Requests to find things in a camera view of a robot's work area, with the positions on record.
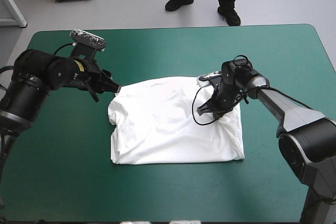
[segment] silver metal part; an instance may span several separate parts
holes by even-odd
[[[263,77],[263,76],[257,76],[253,78],[247,85],[244,91],[251,90],[256,87],[261,87],[261,86],[269,86],[269,81]],[[257,90],[251,90],[248,92],[248,96],[251,97],[252,99],[257,99]]]
[[[323,113],[303,108],[273,90],[259,90],[258,99],[279,121],[277,136],[325,117]]]

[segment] green table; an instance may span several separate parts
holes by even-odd
[[[96,30],[98,64],[127,85],[199,76],[244,54],[276,87],[336,118],[335,72],[310,25]],[[29,48],[53,52],[69,31],[42,31]],[[60,55],[67,56],[70,48]],[[9,220],[298,221],[307,187],[278,150],[277,121],[259,101],[242,103],[246,159],[225,163],[113,165],[107,117],[112,93],[51,94],[17,140],[4,169]]]

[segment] white cloth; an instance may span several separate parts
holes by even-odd
[[[115,164],[201,163],[244,159],[240,107],[218,121],[197,125],[192,102],[199,87],[194,77],[168,77],[124,86],[108,108],[111,124],[111,159]],[[194,111],[212,95],[203,88]]]

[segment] white t-shirt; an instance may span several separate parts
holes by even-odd
[[[199,89],[194,77],[168,77],[121,88],[110,103],[108,116],[117,125],[111,136],[115,164],[202,163],[244,159],[240,107],[218,121],[197,125],[192,102]],[[194,114],[198,122],[214,118],[198,116],[196,109],[212,95],[203,88]]]

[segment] yellow label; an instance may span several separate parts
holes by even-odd
[[[83,67],[82,63],[80,63],[79,61],[76,61],[76,60],[74,60],[74,62],[77,63],[77,65],[79,67],[79,71],[84,72],[84,67]]]

